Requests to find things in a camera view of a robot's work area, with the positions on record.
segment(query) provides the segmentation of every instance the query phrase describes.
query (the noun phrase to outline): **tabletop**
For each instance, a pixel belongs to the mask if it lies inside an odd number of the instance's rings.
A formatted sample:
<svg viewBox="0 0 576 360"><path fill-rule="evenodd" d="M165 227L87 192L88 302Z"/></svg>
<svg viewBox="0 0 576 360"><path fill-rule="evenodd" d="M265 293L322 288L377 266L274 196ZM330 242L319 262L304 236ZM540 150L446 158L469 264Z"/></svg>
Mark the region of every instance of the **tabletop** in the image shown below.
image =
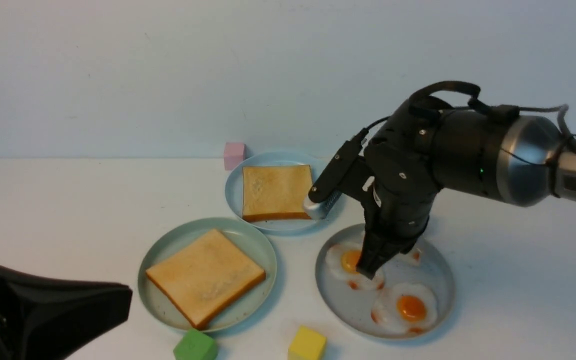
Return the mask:
<svg viewBox="0 0 576 360"><path fill-rule="evenodd" d="M166 360L182 334L137 294L150 246L206 217L233 217L222 159L0 159L0 265L33 275L130 285L127 322L69 359ZM318 294L314 264L329 237L362 222L346 199L317 232L269 235L279 260L266 303L214 335L220 360L285 359L299 325L328 339L325 360L576 358L576 203L529 208L442 190L425 233L457 282L450 319L422 339L378 341L343 325Z"/></svg>

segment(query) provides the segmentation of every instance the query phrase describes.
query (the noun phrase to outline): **toast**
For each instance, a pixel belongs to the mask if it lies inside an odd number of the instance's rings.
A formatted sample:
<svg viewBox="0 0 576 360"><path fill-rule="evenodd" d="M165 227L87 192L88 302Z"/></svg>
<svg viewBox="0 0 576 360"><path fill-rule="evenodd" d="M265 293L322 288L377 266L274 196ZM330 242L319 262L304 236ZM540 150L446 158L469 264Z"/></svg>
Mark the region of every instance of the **toast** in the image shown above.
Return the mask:
<svg viewBox="0 0 576 360"><path fill-rule="evenodd" d="M245 166L242 218L258 221L310 219L302 204L313 186L311 166Z"/></svg>
<svg viewBox="0 0 576 360"><path fill-rule="evenodd" d="M219 230L206 232L146 276L196 330L262 283L266 272Z"/></svg>

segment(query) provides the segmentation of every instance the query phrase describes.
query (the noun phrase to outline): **black stand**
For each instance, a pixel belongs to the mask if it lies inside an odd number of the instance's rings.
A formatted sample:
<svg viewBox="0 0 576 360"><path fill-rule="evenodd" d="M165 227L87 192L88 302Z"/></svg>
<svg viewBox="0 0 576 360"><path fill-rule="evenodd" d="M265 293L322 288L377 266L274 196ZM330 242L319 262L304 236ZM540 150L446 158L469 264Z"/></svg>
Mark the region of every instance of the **black stand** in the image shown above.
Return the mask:
<svg viewBox="0 0 576 360"><path fill-rule="evenodd" d="M122 284L57 280L0 266L0 360L62 360L128 319Z"/></svg>

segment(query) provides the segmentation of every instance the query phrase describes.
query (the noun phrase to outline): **plate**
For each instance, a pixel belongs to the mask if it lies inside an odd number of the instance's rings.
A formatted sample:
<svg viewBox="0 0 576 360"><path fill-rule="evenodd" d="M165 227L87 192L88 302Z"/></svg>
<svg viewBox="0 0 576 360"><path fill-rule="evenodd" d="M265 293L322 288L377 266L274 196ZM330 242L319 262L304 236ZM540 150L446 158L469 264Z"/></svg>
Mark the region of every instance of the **plate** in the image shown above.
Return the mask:
<svg viewBox="0 0 576 360"><path fill-rule="evenodd" d="M144 307L158 321L178 330L192 329L187 319L146 276L146 269L166 260L209 230L218 229L265 270L266 278L228 306L202 332L226 330L252 315L266 300L277 278L277 255L268 238L251 225L233 218L204 218L170 230L150 248L139 267L137 287Z"/></svg>
<svg viewBox="0 0 576 360"><path fill-rule="evenodd" d="M311 157L306 153L300 152L264 152L259 155L254 155L245 159L241 164L228 176L226 180L226 202L232 212L242 221L242 207L244 198L244 167L273 167L273 166L300 166L309 165L312 175L312 181L315 182L317 178L326 169L327 162L315 157ZM336 202L334 207L330 209L330 213L326 217L327 221L338 214L340 208L345 201L344 196L341 196ZM270 235L297 235L313 229L322 220L314 219L282 219L282 220L269 220L250 222L252 226L258 228L262 232Z"/></svg>
<svg viewBox="0 0 576 360"><path fill-rule="evenodd" d="M341 242L362 243L364 224L346 227L332 235L319 251L315 265L317 289L327 307L350 328L374 338L407 340L423 337L439 328L449 316L455 303L455 279L450 266L439 250L421 237L416 248L422 251L419 266L411 266L398 259L386 262L381 269L385 273L385 287L397 283L422 283L430 288L437 300L437 321L423 333L391 333L377 325L371 318L371 308L379 294L378 290L358 291L332 276L326 266L326 252Z"/></svg>

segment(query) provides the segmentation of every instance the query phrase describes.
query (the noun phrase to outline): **light blue plate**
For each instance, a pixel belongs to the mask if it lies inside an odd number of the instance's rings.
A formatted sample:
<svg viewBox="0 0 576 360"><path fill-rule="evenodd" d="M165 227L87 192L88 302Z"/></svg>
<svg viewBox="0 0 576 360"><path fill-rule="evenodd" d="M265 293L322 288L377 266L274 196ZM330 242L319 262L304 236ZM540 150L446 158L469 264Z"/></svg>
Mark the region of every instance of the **light blue plate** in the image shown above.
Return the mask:
<svg viewBox="0 0 576 360"><path fill-rule="evenodd" d="M226 180L226 202L228 202L228 206L239 219L244 221L242 219L244 198L244 167L301 165L310 166L310 170L312 172L312 182L314 183L315 180L320 177L324 169L326 169L327 162L310 155L306 155L306 153L288 151L264 152L245 159L241 164L234 168ZM333 209L331 209L331 213L326 219L327 221L331 221L331 218L339 212L339 208L341 208L343 202L345 202L345 199L343 198L344 196L342 196L342 198L340 198L334 205ZM281 219L251 222L250 224L266 234L301 235L306 231L312 230L320 222L321 220L317 221L313 219Z"/></svg>
<svg viewBox="0 0 576 360"><path fill-rule="evenodd" d="M268 238L251 225L233 218L204 218L174 228L150 248L139 267L139 297L148 312L178 330L192 329L187 319L146 276L146 269L166 260L209 230L226 235L243 253L265 270L265 280L213 319L204 333L225 330L252 315L264 303L277 278L277 255Z"/></svg>

